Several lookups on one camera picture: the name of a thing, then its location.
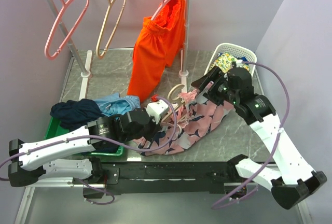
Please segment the pink patterned shorts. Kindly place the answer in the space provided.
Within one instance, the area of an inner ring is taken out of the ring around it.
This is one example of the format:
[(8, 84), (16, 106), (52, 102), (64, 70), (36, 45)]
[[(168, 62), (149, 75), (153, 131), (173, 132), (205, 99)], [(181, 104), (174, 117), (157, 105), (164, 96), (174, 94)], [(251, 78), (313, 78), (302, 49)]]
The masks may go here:
[(135, 139), (134, 143), (141, 149), (141, 155), (174, 155), (184, 152), (215, 130), (234, 109), (228, 102), (215, 105), (196, 89), (188, 93), (180, 93), (178, 96), (185, 101), (185, 105), (176, 111), (176, 129), (172, 116), (152, 140), (148, 141), (143, 137)]

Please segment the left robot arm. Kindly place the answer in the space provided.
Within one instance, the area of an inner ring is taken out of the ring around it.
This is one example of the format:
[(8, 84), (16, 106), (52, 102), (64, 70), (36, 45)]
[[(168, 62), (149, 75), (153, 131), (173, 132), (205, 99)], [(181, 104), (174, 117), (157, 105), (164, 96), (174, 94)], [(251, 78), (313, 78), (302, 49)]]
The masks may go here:
[(13, 139), (9, 143), (8, 177), (12, 187), (25, 187), (41, 179), (73, 177), (95, 184), (102, 180), (98, 159), (68, 160), (84, 152), (126, 147), (126, 142), (149, 138), (160, 130), (161, 115), (136, 108), (123, 115), (101, 117), (66, 134), (26, 143)]

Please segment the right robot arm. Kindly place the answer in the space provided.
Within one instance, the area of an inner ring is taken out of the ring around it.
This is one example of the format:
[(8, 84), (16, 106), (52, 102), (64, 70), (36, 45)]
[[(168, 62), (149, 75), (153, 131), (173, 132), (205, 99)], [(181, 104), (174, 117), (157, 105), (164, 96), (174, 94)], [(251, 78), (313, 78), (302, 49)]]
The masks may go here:
[(229, 103), (236, 113), (259, 136), (270, 156), (258, 164), (245, 155), (238, 155), (228, 163), (227, 176), (231, 181), (245, 180), (268, 189), (274, 200), (284, 209), (291, 209), (327, 182), (322, 171), (316, 171), (299, 153), (283, 128), (271, 102), (254, 92), (252, 76), (242, 67), (223, 73), (212, 68), (191, 86), (203, 92), (215, 105)]

